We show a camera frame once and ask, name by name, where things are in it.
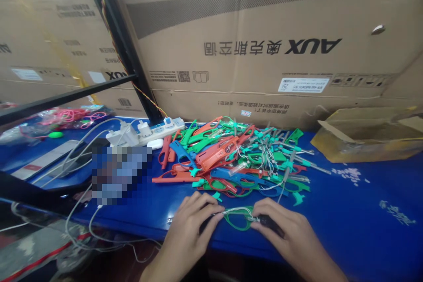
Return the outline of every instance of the orange wire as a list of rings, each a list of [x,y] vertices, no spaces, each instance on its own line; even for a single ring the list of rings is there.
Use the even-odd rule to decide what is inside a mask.
[[[122,64],[122,67],[123,67],[125,73],[128,75],[128,71],[126,70],[125,65],[123,65],[123,63],[122,63],[122,59],[120,58],[120,55],[119,55],[118,50],[116,48],[115,39],[113,38],[113,35],[112,35],[111,31],[110,31],[109,23],[107,21],[107,17],[106,17],[106,0],[101,0],[101,11],[103,13],[103,19],[104,19],[104,23],[106,24],[107,31],[110,34],[111,42],[113,44],[113,47],[115,48],[116,54],[118,55],[118,58],[120,60],[120,63]],[[157,104],[154,101],[152,101],[146,94],[144,94],[144,92],[141,89],[139,89],[134,84],[134,82],[132,82],[132,85],[135,87],[136,90],[138,90],[140,93],[142,93],[144,95],[144,97],[147,98],[161,113],[163,113],[165,115],[165,117],[167,117],[167,114],[164,112],[164,110],[162,108],[160,108],[159,106],[157,106]]]

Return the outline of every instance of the person's left hand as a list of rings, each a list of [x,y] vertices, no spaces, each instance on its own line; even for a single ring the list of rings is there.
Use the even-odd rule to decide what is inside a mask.
[[[205,254],[207,245],[223,218],[225,208],[209,194],[195,192],[185,197],[176,211],[171,227],[164,239],[163,247],[141,275],[142,282],[180,281],[195,263]],[[214,215],[204,231],[200,226]]]

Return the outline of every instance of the cardboard flap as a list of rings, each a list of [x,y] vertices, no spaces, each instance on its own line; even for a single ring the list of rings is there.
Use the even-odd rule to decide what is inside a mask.
[[[418,116],[407,118],[407,119],[401,119],[398,122],[402,124],[403,126],[413,128],[423,133],[423,119],[421,119]]]
[[[326,130],[330,131],[331,133],[333,133],[336,137],[338,137],[339,139],[346,141],[346,142],[356,142],[355,140],[351,139],[349,136],[347,136],[345,133],[339,131],[337,128],[335,128],[334,126],[330,125],[328,122],[326,121],[322,121],[322,120],[317,120],[317,122]]]

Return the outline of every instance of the person's right hand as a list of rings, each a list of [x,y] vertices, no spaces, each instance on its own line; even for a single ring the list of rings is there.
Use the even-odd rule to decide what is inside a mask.
[[[260,223],[251,224],[251,227],[261,232],[306,281],[348,281],[327,254],[303,215],[282,207],[270,198],[256,202],[252,215],[268,215],[281,227],[285,232],[283,239]]]

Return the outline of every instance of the pile of plastic parts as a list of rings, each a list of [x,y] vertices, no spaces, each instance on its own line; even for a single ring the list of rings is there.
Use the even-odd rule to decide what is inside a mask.
[[[310,192],[306,176],[300,172],[314,168],[330,174],[299,154],[314,155],[313,151],[297,146],[303,135],[296,129],[291,134],[273,127],[258,129],[254,125],[236,123],[229,117],[218,117],[199,126],[192,122],[184,131],[165,137],[159,162],[171,170],[153,183],[191,182],[198,190],[216,191],[228,197],[245,197],[256,190],[267,197],[288,197],[302,203]]]

